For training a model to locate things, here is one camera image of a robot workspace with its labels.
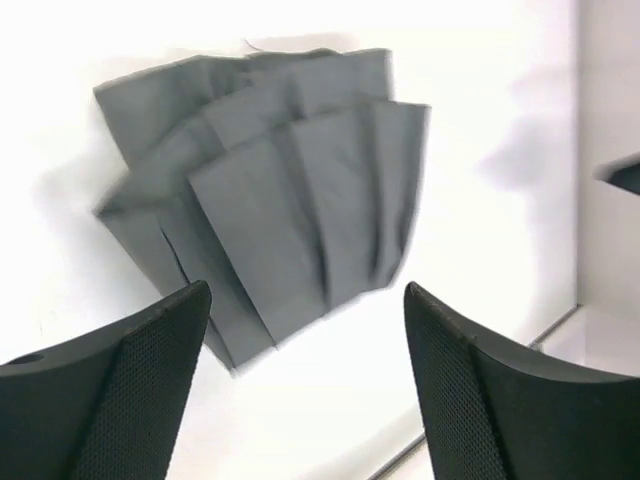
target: black object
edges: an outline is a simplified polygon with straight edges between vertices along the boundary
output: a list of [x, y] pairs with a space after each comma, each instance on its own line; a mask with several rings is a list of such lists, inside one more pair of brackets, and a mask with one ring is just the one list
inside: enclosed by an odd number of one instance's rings
[[165, 478], [210, 303], [197, 282], [0, 366], [0, 478]]
[[131, 168], [97, 215], [161, 293], [209, 283], [228, 369], [393, 280], [428, 107], [389, 100], [388, 60], [195, 57], [96, 89]]
[[640, 379], [531, 350], [415, 283], [405, 321], [437, 480], [640, 478]]
[[615, 187], [640, 195], [640, 153], [606, 165], [599, 176]]

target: gray cloth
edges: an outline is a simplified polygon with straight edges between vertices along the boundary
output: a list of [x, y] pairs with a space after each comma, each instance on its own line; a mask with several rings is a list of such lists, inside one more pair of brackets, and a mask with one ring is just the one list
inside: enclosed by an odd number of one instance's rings
[[205, 342], [227, 368], [391, 281], [424, 107], [388, 102], [387, 63], [194, 57], [96, 90], [132, 168], [97, 214], [163, 294], [209, 283]]

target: dark gray fabric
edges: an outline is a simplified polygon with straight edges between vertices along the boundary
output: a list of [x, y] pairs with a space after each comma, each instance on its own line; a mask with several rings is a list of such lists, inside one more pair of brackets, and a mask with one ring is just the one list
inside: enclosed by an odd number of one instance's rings
[[424, 107], [388, 102], [388, 61], [193, 57], [96, 89], [131, 168], [97, 214], [161, 293], [209, 283], [227, 368], [391, 281]]

